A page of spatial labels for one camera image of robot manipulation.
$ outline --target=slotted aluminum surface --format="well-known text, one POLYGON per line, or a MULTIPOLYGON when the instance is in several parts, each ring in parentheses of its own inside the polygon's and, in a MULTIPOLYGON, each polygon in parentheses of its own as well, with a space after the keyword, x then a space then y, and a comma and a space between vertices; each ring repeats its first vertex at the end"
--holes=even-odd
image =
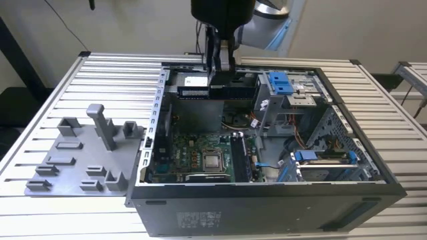
MULTIPOLYGON (((0 162, 0 236, 147 238, 134 209, 122 205, 122 197, 29 198, 23 187, 58 134, 59 117, 78 116, 81 123, 90 123, 83 108, 97 102, 114 124, 127 120, 147 124, 149 96, 162 61, 194 63, 200 58, 91 53, 77 59, 0 162)), ((408 196, 349 233, 205 239, 427 239, 427 134, 364 68, 346 60, 289 58, 244 57, 241 64, 322 69, 408 196)))
POLYGON ((427 63, 400 62, 393 70, 405 81, 413 86, 418 93, 427 97, 427 63))

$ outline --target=black pole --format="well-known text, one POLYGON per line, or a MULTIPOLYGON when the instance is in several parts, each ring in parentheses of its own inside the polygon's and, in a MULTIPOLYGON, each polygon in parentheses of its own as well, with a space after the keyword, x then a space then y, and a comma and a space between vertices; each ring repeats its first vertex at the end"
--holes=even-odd
POLYGON ((7 29, 2 18, 0 17, 0 49, 1 52, 10 63, 21 81, 23 82, 30 95, 42 103, 47 97, 46 88, 39 80, 39 77, 33 69, 30 62, 15 42, 13 35, 7 29))
POLYGON ((87 6, 90 7, 90 10, 94 10, 94 0, 87 0, 87 6))

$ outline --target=metal frame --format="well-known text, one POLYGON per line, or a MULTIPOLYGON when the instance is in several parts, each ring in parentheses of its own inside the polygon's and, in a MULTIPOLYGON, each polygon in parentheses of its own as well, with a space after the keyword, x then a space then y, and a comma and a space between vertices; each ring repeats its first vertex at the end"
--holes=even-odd
POLYGON ((393 68, 392 73, 400 75, 427 98, 427 63, 401 61, 393 68))
MULTIPOLYGON (((42 161, 46 149, 53 143, 57 132, 55 119, 66 112, 74 112, 61 97, 71 98, 75 106, 98 100, 106 101, 114 123, 119 115, 134 112, 137 116, 143 108, 143 101, 138 95, 139 81, 154 81, 158 76, 160 62, 198 63, 197 56, 160 56, 134 54, 91 53, 87 57, 78 57, 63 79, 45 101, 41 110, 30 121, 10 151, 0 162, 0 215, 2 222, 1 235, 27 236, 50 234, 110 234, 117 233, 127 238, 147 237, 141 223, 134 224, 138 217, 129 213, 131 209, 122 207, 123 197, 99 198, 27 198, 21 197, 26 179, 31 177, 34 165, 42 161), (126 111, 115 111, 125 106, 126 111), (15 221, 26 224, 25 231, 15 228, 15 221), (45 227, 45 221, 54 227, 45 227), (71 221, 71 227, 63 222, 71 221)), ((349 233, 306 234, 300 239, 324 238, 386 238, 422 240, 427 236, 427 155, 425 131, 413 122, 408 113, 398 107, 396 101, 384 92, 370 75, 348 60, 293 59, 242 57, 242 65, 296 66, 321 68, 330 81, 344 105, 369 139, 388 168, 396 175, 408 197, 401 199, 392 208, 385 209, 349 233)), ((142 118, 135 118, 139 126, 146 126, 142 118)), ((274 234, 250 236, 257 239, 294 238, 294 234, 274 234)), ((232 236, 233 239, 246 239, 248 236, 232 236)))
POLYGON ((164 96, 165 83, 168 78, 169 78, 169 71, 161 69, 158 73, 158 79, 156 82, 156 90, 153 93, 153 101, 151 101, 151 108, 149 113, 149 123, 145 131, 145 138, 142 141, 142 145, 139 146, 141 154, 139 154, 137 170, 135 170, 135 183, 138 183, 138 179, 141 179, 141 171, 143 174, 145 172, 143 168, 149 165, 149 162, 151 159, 161 100, 164 96))
POLYGON ((0 36, 0 50, 25 84, 33 99, 35 99, 41 105, 47 97, 47 90, 1 17, 0 36))

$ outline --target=black cable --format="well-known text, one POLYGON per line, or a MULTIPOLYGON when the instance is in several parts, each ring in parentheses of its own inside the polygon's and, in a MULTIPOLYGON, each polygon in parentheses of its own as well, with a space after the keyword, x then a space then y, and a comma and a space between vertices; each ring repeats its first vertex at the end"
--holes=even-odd
POLYGON ((66 26, 66 24, 65 24, 65 22, 63 22, 63 20, 62 20, 62 18, 61 18, 61 16, 59 16, 59 14, 55 12, 55 10, 54 10, 54 8, 51 7, 51 5, 50 5, 50 3, 47 2, 47 0, 43 0, 43 2, 45 2, 46 5, 50 7, 51 11, 54 12, 55 16, 58 17, 61 23, 63 24, 63 26, 65 26, 65 28, 66 28, 66 30, 67 30, 67 32, 69 32, 69 33, 73 35, 73 37, 77 39, 77 41, 78 41, 79 44, 82 45, 83 49, 85 49, 86 51, 89 51, 89 49, 86 48, 85 44, 81 42, 79 38, 75 36, 75 34, 73 33, 73 31, 67 28, 67 26, 66 26))
POLYGON ((406 100, 406 97, 408 97, 408 94, 409 94, 410 90, 412 90, 412 86, 410 86, 410 87, 408 88, 408 90, 406 90, 406 93, 405 93, 405 95, 404 95, 404 97, 402 97, 402 100, 401 100, 400 106, 402 106, 402 103, 404 103, 404 102, 405 102, 405 100, 406 100))
POLYGON ((256 166, 258 168, 272 168, 272 169, 281 169, 281 167, 274 167, 274 166, 256 166))
POLYGON ((420 114, 420 112, 421 112, 421 109, 422 109, 421 107, 417 108, 417 110, 416 110, 416 112, 414 112, 414 115, 413 115, 413 118, 414 118, 414 119, 416 119, 416 117, 418 116, 418 114, 420 114))
POLYGON ((90 10, 94 10, 94 0, 87 0, 87 6, 90 8, 90 10))
POLYGON ((194 23, 194 53, 196 54, 201 53, 200 44, 198 44, 201 25, 202 23, 196 21, 194 23))
POLYGON ((285 156, 285 154, 289 153, 289 150, 288 150, 288 146, 290 145, 290 143, 294 141, 294 136, 289 136, 284 142, 282 142, 282 150, 278 154, 278 161, 282 159, 282 157, 285 156))
POLYGON ((197 45, 198 45, 198 35, 197 35, 197 29, 198 29, 198 21, 194 21, 194 53, 198 53, 197 45))

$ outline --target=blue tab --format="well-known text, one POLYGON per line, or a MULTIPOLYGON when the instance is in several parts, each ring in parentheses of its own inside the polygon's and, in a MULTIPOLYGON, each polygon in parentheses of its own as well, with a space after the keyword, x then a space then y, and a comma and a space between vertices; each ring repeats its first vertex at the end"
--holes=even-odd
POLYGON ((281 174, 280 174, 280 177, 278 177, 278 179, 277 179, 277 182, 280 183, 280 182, 282 182, 282 180, 284 180, 284 178, 285 178, 285 175, 286 175, 286 173, 288 173, 288 167, 285 167, 284 169, 282 169, 282 172, 281 172, 281 174))
POLYGON ((353 151, 348 151, 348 157, 349 157, 349 164, 357 163, 357 155, 353 151))
POLYGON ((268 163, 264 163, 264 162, 256 162, 254 166, 257 166, 257 167, 269 167, 268 163))
POLYGON ((317 160, 316 152, 312 150, 301 150, 294 152, 296 161, 310 161, 317 160))
POLYGON ((293 87, 289 84, 288 76, 284 72, 269 72, 269 83, 273 87, 273 93, 277 95, 292 95, 293 87))

